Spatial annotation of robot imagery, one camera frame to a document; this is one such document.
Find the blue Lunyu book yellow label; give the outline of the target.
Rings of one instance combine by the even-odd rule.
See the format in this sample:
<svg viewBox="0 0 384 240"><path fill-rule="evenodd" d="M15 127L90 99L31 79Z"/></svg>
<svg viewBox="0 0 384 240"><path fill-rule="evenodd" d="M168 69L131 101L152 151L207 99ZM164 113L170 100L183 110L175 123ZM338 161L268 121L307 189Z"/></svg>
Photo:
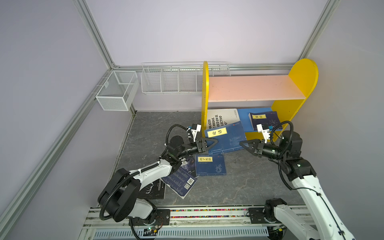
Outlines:
<svg viewBox="0 0 384 240"><path fill-rule="evenodd" d="M208 154L210 156L242 150L243 147L240 145L240 142L247 140L243 125L240 121L205 130L205 137L218 141L209 149Z"/></svg>

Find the white Spanish text book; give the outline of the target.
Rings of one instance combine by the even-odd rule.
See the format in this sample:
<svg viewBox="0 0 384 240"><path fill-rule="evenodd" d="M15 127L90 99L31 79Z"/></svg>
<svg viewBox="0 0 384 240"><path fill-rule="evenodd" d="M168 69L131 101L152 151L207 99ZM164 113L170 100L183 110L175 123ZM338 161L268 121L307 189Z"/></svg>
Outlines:
<svg viewBox="0 0 384 240"><path fill-rule="evenodd" d="M240 121L237 109L211 109L207 113L206 130Z"/></svg>

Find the navy Yijing book yellow label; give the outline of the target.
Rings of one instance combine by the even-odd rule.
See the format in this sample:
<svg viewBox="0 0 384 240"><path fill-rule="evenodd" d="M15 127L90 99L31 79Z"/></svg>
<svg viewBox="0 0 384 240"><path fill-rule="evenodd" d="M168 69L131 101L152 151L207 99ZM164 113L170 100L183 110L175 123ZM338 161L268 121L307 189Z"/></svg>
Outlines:
<svg viewBox="0 0 384 240"><path fill-rule="evenodd" d="M249 118L254 131L258 130L257 125L262 125L263 129L272 130L274 127L281 123L278 117L278 113L274 111L249 113Z"/></svg>

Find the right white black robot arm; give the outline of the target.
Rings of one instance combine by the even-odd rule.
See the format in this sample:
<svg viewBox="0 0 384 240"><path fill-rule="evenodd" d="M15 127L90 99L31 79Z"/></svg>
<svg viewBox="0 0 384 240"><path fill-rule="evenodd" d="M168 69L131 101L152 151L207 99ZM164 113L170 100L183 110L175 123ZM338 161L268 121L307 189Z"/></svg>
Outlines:
<svg viewBox="0 0 384 240"><path fill-rule="evenodd" d="M263 215L268 223L281 223L300 240L353 240L324 193L317 173L301 157L303 140L293 131L284 131L278 145L261 140L242 141L240 145L257 157L266 157L278 165L284 185L302 197L315 226L306 224L288 204L280 199L265 202Z"/></svg>

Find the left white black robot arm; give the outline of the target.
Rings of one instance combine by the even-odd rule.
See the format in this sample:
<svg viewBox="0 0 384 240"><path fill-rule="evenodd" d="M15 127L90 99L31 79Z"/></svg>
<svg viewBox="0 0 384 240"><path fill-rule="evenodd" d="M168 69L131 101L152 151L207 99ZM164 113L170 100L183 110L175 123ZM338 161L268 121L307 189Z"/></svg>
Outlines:
<svg viewBox="0 0 384 240"><path fill-rule="evenodd" d="M218 142L212 138L201 138L186 144L181 136L174 136L155 163L137 170L117 170L98 197L100 220L121 222L126 218L139 218L146 224L153 223L157 207L148 200L140 199L140 190L175 173L184 157L205 153Z"/></svg>

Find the blue book under Lunyu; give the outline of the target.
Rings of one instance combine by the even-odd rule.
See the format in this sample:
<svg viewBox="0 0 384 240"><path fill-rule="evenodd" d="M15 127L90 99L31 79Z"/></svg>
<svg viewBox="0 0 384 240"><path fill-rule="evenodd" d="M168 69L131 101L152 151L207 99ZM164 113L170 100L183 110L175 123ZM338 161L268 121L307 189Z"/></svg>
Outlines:
<svg viewBox="0 0 384 240"><path fill-rule="evenodd" d="M197 176L226 176L226 164L224 155L196 155Z"/></svg>

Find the black book white characters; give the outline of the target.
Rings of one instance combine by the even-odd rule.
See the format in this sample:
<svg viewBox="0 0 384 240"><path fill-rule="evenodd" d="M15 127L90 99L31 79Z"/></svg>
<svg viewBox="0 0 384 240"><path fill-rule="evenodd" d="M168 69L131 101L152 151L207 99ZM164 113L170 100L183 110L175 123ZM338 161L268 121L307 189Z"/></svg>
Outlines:
<svg viewBox="0 0 384 240"><path fill-rule="evenodd" d="M181 167L187 171L190 175L196 177L196 163L194 159L183 161Z"/></svg>

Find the navy book with QR code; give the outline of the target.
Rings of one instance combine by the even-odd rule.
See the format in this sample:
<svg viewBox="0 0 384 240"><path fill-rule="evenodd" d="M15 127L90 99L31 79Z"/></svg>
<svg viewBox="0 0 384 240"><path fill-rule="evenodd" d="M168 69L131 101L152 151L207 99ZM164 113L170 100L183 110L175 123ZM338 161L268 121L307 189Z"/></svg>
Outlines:
<svg viewBox="0 0 384 240"><path fill-rule="evenodd" d="M176 172L161 180L182 199L188 195L198 181L197 176L190 175L181 166Z"/></svg>

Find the yellow pink blue bookshelf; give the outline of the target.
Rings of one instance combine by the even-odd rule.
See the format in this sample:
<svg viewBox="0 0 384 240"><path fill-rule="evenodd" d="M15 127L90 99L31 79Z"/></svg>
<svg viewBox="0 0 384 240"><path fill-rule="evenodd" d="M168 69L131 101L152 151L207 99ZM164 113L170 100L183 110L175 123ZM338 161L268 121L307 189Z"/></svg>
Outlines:
<svg viewBox="0 0 384 240"><path fill-rule="evenodd" d="M279 120L292 121L314 91L319 79L315 61L296 62L288 75L210 77L203 64L202 129L208 129L213 104L225 108L271 108Z"/></svg>

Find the black book gold characters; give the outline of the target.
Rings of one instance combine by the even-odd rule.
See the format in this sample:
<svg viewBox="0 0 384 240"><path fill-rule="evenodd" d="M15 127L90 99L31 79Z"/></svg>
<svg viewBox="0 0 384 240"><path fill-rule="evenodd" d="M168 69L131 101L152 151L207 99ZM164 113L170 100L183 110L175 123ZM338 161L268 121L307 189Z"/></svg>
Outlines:
<svg viewBox="0 0 384 240"><path fill-rule="evenodd" d="M156 180L143 187L138 195L139 199L162 200L165 198L166 184L162 180Z"/></svg>

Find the white mesh box basket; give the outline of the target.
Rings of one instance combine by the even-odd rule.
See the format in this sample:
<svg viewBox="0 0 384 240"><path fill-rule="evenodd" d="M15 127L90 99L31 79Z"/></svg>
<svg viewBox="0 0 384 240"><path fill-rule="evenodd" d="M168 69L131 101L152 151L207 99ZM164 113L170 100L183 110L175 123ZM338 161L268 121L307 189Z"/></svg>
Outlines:
<svg viewBox="0 0 384 240"><path fill-rule="evenodd" d="M104 111L129 111L140 84L135 71L111 71L96 94Z"/></svg>

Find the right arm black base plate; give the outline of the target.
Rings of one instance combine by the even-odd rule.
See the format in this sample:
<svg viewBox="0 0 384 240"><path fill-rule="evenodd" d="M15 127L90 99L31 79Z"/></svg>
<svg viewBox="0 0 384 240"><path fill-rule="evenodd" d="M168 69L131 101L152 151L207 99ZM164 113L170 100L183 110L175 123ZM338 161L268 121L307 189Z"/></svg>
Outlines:
<svg viewBox="0 0 384 240"><path fill-rule="evenodd" d="M251 224L277 224L280 223L276 219L268 219L265 209L261 207L248 208L246 216L250 218Z"/></svg>

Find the aluminium mounting rail frame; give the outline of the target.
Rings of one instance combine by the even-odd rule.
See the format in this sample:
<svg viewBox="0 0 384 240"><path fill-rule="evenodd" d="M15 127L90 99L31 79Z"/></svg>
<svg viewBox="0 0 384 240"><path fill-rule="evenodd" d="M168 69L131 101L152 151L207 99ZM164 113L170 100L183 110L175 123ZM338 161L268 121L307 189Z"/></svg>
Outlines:
<svg viewBox="0 0 384 240"><path fill-rule="evenodd" d="M133 226L132 220L121 222L99 219L100 209L91 209L83 224L80 240L220 240L276 238L286 235L281 224L251 224L248 208L263 206L159 207L170 209L168 226Z"/></svg>

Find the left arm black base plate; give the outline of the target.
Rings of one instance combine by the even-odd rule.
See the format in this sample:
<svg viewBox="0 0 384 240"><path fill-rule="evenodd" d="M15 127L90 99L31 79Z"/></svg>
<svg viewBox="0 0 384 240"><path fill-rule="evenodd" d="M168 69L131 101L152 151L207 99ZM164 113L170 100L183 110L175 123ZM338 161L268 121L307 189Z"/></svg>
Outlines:
<svg viewBox="0 0 384 240"><path fill-rule="evenodd" d="M132 218L133 226L168 226L171 220L170 209L157 209L146 219Z"/></svg>

